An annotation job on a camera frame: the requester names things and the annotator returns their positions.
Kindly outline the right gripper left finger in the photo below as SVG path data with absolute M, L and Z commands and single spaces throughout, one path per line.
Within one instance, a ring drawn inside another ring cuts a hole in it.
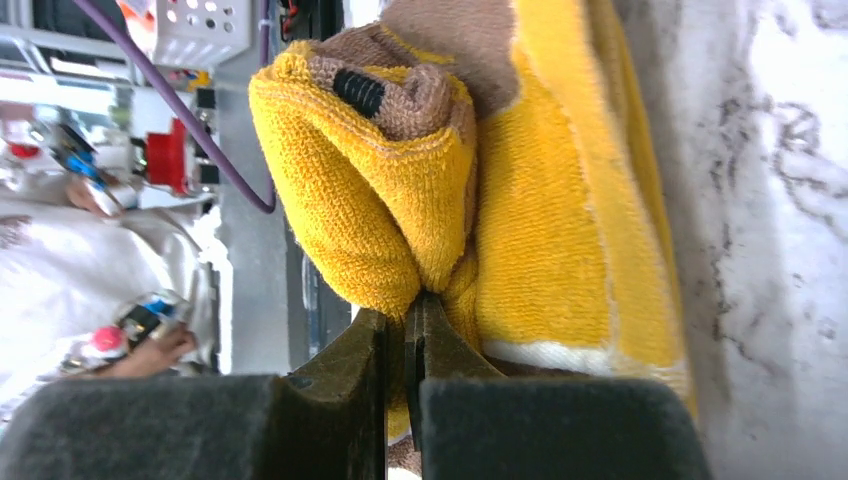
M 381 479 L 386 318 L 275 375 L 63 380 L 1 442 L 5 479 Z

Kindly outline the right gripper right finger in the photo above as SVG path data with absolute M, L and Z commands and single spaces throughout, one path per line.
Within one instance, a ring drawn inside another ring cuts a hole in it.
M 640 379 L 503 375 L 421 294 L 405 332 L 415 449 L 427 479 L 707 479 L 693 421 Z

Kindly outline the yellow towel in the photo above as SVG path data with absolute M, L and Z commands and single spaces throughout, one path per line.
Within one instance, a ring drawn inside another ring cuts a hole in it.
M 395 1 L 249 84 L 291 230 L 387 321 L 389 465 L 423 479 L 410 307 L 503 375 L 650 380 L 697 413 L 661 179 L 609 1 Z

